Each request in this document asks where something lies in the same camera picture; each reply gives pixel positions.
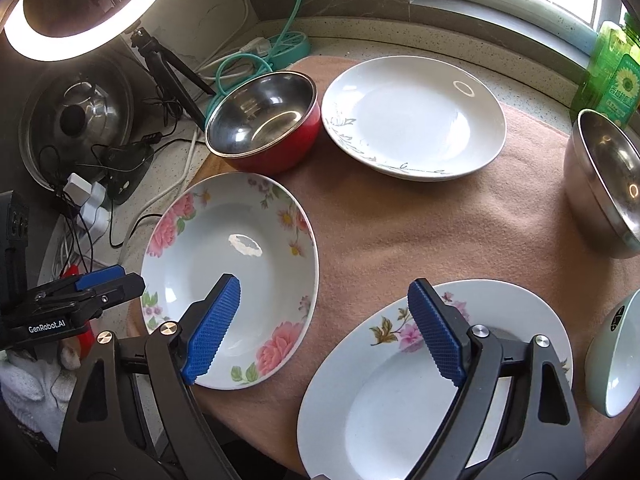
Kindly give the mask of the white gloved left hand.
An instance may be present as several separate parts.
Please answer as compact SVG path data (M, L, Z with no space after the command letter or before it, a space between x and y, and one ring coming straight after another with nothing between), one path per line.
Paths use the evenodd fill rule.
M60 341L27 351L1 352L1 394L18 422L42 434L58 451L70 398L76 385L80 356L74 344Z

